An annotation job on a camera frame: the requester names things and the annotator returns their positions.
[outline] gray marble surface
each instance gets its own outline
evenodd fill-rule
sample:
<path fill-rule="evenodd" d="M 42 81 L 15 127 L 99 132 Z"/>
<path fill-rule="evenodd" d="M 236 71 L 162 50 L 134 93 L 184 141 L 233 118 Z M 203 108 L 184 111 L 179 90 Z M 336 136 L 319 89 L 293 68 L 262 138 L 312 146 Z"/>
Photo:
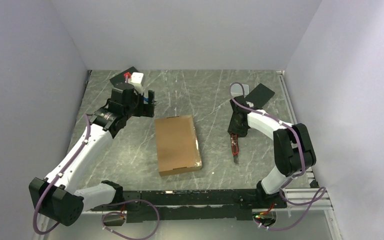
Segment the gray marble surface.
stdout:
<path fill-rule="evenodd" d="M 94 70 L 77 116 L 70 148 L 81 136 L 85 113 L 93 113 L 111 95 L 109 79 L 121 71 Z M 196 190 L 255 188 L 274 167 L 273 142 L 250 129 L 239 139 L 239 165 L 234 164 L 227 133 L 232 108 L 229 84 L 248 84 L 250 91 L 262 83 L 275 92 L 264 109 L 291 122 L 285 95 L 275 71 L 254 70 L 143 70 L 144 87 L 155 91 L 155 119 L 193 115 L 202 169 L 161 177 L 158 173 L 154 119 L 132 117 L 127 126 L 102 151 L 86 171 L 79 187 L 110 180 L 125 190 Z M 308 188 L 307 177 L 295 179 L 289 188 Z"/>

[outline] gray wall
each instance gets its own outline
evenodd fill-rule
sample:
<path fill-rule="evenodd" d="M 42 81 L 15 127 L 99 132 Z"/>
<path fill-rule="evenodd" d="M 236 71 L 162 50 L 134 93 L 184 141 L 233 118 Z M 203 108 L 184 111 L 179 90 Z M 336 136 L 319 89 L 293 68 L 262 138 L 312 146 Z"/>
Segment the gray wall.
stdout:
<path fill-rule="evenodd" d="M 86 67 L 48 0 L 0 0 L 0 240 L 33 236 L 28 185 L 62 159 Z"/>
<path fill-rule="evenodd" d="M 384 239 L 384 0 L 324 0 L 286 68 L 345 239 Z"/>
<path fill-rule="evenodd" d="M 89 69 L 284 70 L 321 0 L 52 0 Z"/>

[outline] purple cable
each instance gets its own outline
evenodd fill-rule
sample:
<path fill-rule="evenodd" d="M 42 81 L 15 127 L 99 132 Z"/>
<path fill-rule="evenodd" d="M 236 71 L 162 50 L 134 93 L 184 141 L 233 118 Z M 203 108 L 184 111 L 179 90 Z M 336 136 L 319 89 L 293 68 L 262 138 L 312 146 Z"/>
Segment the purple cable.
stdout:
<path fill-rule="evenodd" d="M 75 151 L 73 156 L 68 160 L 68 162 L 61 168 L 58 174 L 64 174 L 64 172 L 67 170 L 67 168 L 73 163 L 73 161 L 79 156 L 80 152 L 83 150 L 83 148 L 86 145 L 87 140 L 89 140 L 89 137 L 91 135 L 91 123 L 89 122 L 89 118 L 87 114 L 83 115 L 86 119 L 86 136 L 84 138 L 85 141 L 83 141 L 80 145 L 80 147 Z M 36 232 L 39 235 L 45 235 L 50 233 L 52 230 L 55 229 L 55 227 L 60 224 L 59 222 L 55 223 L 52 227 L 50 227 L 46 231 L 41 231 L 38 228 L 38 215 L 39 215 L 39 209 L 42 206 L 42 202 L 45 199 L 45 196 L 48 194 L 49 190 L 52 188 L 52 186 L 58 181 L 58 179 L 61 178 L 60 176 L 56 175 L 53 180 L 49 183 L 49 185 L 45 188 L 45 191 L 43 191 L 42 195 L 40 195 L 39 200 L 36 203 L 36 207 L 34 208 L 34 214 L 33 214 L 33 229 L 34 232 Z"/>
<path fill-rule="evenodd" d="M 237 102 L 235 100 L 235 98 L 232 96 L 232 86 L 235 85 L 235 84 L 238 84 L 241 88 L 242 88 L 242 95 L 245 96 L 245 89 L 244 89 L 244 86 L 242 85 L 242 83 L 240 82 L 233 82 L 230 84 L 230 88 L 229 88 L 229 95 L 230 95 L 230 98 L 231 100 L 240 108 L 243 108 L 247 111 L 250 111 L 250 112 L 253 112 L 253 113 L 257 113 L 257 114 L 260 114 L 260 115 L 263 115 L 263 116 L 267 116 L 271 119 L 273 119 L 274 121 L 280 123 L 282 126 L 284 126 L 285 128 L 287 128 L 288 130 L 290 130 L 296 140 L 296 144 L 298 146 L 298 152 L 299 152 L 299 159 L 301 161 L 301 172 L 295 174 L 295 175 L 292 175 L 292 178 L 290 178 L 287 182 L 285 182 L 280 188 L 283 189 L 285 188 L 291 181 L 292 179 L 296 178 L 296 177 L 299 177 L 299 176 L 302 176 L 306 173 L 306 163 L 304 161 L 304 154 L 303 154 L 303 148 L 301 147 L 301 141 L 300 141 L 300 138 L 297 134 L 297 132 L 289 125 L 287 125 L 286 123 L 284 123 L 283 121 L 281 121 L 280 119 L 278 119 L 277 117 L 273 116 L 273 115 L 270 115 L 268 113 L 263 113 L 263 112 L 260 112 L 260 111 L 257 111 L 255 109 L 252 109 L 252 108 L 249 108 L 249 107 L 246 107 L 246 106 L 243 106 L 241 105 L 239 102 Z M 320 193 L 320 191 L 323 190 L 323 192 L 320 194 L 320 196 L 316 197 L 318 193 Z M 291 202 L 289 201 L 288 199 L 286 199 L 286 197 L 283 195 L 282 191 L 279 191 L 279 195 L 280 197 L 288 202 L 289 204 L 291 205 L 295 205 L 295 206 L 303 206 L 303 205 L 308 205 L 307 209 L 304 211 L 304 213 L 301 215 L 301 217 L 292 225 L 288 226 L 288 227 L 282 227 L 282 228 L 267 228 L 268 230 L 272 230 L 272 231 L 284 231 L 284 230 L 289 230 L 293 227 L 295 227 L 297 224 L 299 224 L 301 222 L 301 220 L 307 215 L 307 213 L 309 212 L 310 210 L 310 207 L 312 206 L 312 204 L 318 200 L 320 200 L 323 195 L 326 193 L 326 188 L 325 187 L 321 187 L 317 190 L 317 192 L 314 194 L 314 196 L 312 197 L 312 199 L 310 201 L 307 201 L 307 202 L 303 202 L 303 203 L 294 203 L 294 202 Z"/>
<path fill-rule="evenodd" d="M 123 204 L 128 204 L 128 203 L 132 203 L 132 202 L 143 202 L 143 203 L 146 203 L 148 204 L 149 206 L 151 206 L 154 210 L 155 210 L 155 213 L 156 213 L 156 226 L 155 226 L 155 229 L 146 237 L 143 237 L 143 238 L 131 238 L 131 237 L 128 237 L 128 236 L 125 236 L 117 231 L 114 231 L 112 230 L 111 228 L 105 226 L 105 223 L 104 223 L 104 219 L 109 216 L 109 215 L 120 215 L 120 216 L 124 216 L 123 213 L 119 212 L 119 211 L 112 211 L 112 212 L 109 212 L 107 214 L 105 214 L 104 216 L 102 216 L 102 226 L 103 226 L 103 229 L 107 230 L 108 232 L 111 232 L 119 237 L 122 237 L 122 238 L 125 238 L 127 240 L 145 240 L 145 239 L 149 239 L 150 237 L 152 237 L 156 232 L 157 232 L 157 229 L 158 229 L 158 226 L 160 225 L 160 213 L 158 212 L 158 209 L 157 207 L 155 207 L 155 205 L 153 205 L 152 203 L 150 203 L 149 201 L 147 200 L 143 200 L 143 199 L 133 199 L 133 200 L 128 200 L 128 201 L 123 201 L 123 202 L 119 202 L 119 203 L 113 203 L 113 204 L 105 204 L 105 205 L 102 205 L 102 206 L 118 206 L 118 205 L 123 205 Z"/>

